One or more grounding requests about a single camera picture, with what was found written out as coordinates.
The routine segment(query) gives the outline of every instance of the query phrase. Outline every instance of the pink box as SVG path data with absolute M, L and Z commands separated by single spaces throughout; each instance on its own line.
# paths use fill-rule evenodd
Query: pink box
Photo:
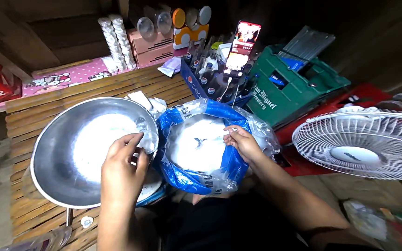
M 173 57 L 173 43 L 143 53 L 134 51 L 133 54 L 139 65 L 153 63 L 160 59 L 170 59 Z
M 133 45 L 137 53 L 143 53 L 168 44 L 173 44 L 173 36 L 171 33 L 164 35 L 157 32 L 154 33 L 152 37 L 145 39 L 136 29 L 128 30 L 126 32 L 130 43 Z

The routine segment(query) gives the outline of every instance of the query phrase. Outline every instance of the spoon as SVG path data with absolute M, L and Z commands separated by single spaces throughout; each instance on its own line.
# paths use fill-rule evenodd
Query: spoon
M 202 143 L 204 142 L 204 141 L 206 141 L 206 140 L 216 140 L 216 139 L 219 139 L 219 138 L 223 138 L 225 135 L 227 135 L 227 134 L 224 134 L 224 135 L 221 135 L 221 136 L 218 136 L 218 137 L 215 137 L 215 138 L 207 138 L 207 139 L 199 139 L 199 138 L 194 138 L 196 141 L 198 141 L 198 146 L 195 148 L 195 149 L 198 149 L 198 148 L 200 148 L 201 147 L 201 145 L 202 145 Z

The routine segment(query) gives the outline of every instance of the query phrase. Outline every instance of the smartphone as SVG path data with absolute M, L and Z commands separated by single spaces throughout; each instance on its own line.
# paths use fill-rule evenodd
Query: smartphone
M 255 41 L 260 34 L 261 25 L 241 20 L 235 31 L 235 39 L 226 61 L 224 74 L 230 77 L 241 77 Z

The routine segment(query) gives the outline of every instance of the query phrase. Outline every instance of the stacked plastic cups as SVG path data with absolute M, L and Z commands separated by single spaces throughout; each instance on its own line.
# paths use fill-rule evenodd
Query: stacked plastic cups
M 130 41 L 128 41 L 128 36 L 126 35 L 125 26 L 123 25 L 123 18 L 120 15 L 115 14 L 111 14 L 108 17 L 113 24 L 114 32 L 117 36 L 122 54 L 124 55 L 125 63 L 128 69 L 133 70 L 137 65 L 134 61 Z
M 106 43 L 108 44 L 111 56 L 117 66 L 121 71 L 126 70 L 126 63 L 120 44 L 117 41 L 116 33 L 114 32 L 114 27 L 111 25 L 111 20 L 107 17 L 99 18 L 99 24 L 102 27 L 103 35 L 105 36 Z

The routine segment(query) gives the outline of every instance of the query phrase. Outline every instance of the fan hub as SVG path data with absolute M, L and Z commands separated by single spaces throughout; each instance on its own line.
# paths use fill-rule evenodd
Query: fan hub
M 338 146 L 330 150 L 330 154 L 336 159 L 365 165 L 377 165 L 381 159 L 372 150 L 358 146 Z

